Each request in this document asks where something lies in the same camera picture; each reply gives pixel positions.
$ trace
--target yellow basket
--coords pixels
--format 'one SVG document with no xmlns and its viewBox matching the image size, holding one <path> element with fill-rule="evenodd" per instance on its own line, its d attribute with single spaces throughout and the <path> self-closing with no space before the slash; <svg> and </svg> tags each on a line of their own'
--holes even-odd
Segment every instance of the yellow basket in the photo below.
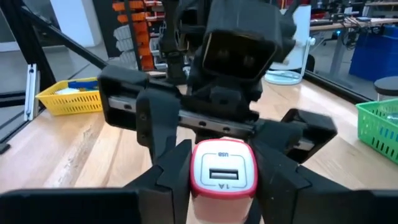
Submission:
<svg viewBox="0 0 398 224">
<path fill-rule="evenodd" d="M 57 82 L 39 93 L 38 98 L 52 115 L 66 115 L 77 113 L 88 113 L 102 111 L 100 92 L 97 91 L 81 91 L 79 93 L 71 93 L 65 95 L 57 95 L 56 91 L 68 88 L 68 82 L 95 81 L 96 78 L 81 78 L 76 80 L 65 80 Z"/>
</svg>

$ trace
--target usb port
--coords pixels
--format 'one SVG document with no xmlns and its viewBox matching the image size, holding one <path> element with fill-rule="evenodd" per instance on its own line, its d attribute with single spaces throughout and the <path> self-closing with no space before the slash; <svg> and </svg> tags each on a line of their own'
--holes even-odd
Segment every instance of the usb port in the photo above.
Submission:
<svg viewBox="0 0 398 224">
<path fill-rule="evenodd" d="M 236 169 L 210 169 L 211 179 L 238 180 Z"/>
</svg>

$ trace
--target green basket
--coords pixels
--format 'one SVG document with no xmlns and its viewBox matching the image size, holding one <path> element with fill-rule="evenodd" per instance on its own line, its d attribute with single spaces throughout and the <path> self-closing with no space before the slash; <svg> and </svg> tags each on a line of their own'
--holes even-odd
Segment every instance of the green basket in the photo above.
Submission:
<svg viewBox="0 0 398 224">
<path fill-rule="evenodd" d="M 358 138 L 398 164 L 398 125 L 389 122 L 389 113 L 398 113 L 398 99 L 356 105 Z"/>
</svg>

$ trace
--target black stool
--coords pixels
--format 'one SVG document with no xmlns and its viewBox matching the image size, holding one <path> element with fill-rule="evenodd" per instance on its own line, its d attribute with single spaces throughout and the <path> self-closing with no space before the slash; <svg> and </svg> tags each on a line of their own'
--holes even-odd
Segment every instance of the black stool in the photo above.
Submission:
<svg viewBox="0 0 398 224">
<path fill-rule="evenodd" d="M 380 95 L 398 96 L 398 76 L 386 77 L 374 82 L 374 89 L 377 92 L 377 100 L 382 100 Z"/>
</svg>

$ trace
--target white lamp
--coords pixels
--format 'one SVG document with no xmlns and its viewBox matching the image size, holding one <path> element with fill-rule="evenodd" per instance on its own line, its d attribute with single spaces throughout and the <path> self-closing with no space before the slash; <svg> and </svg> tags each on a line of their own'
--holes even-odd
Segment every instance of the white lamp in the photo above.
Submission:
<svg viewBox="0 0 398 224">
<path fill-rule="evenodd" d="M 301 82 L 307 65 L 307 58 L 310 46 L 315 44 L 315 39 L 310 37 L 311 6 L 299 6 L 293 13 L 293 20 L 297 30 L 294 34 L 296 45 L 288 54 L 283 63 L 273 63 L 271 69 L 267 71 L 264 79 L 276 85 L 295 85 Z"/>
</svg>

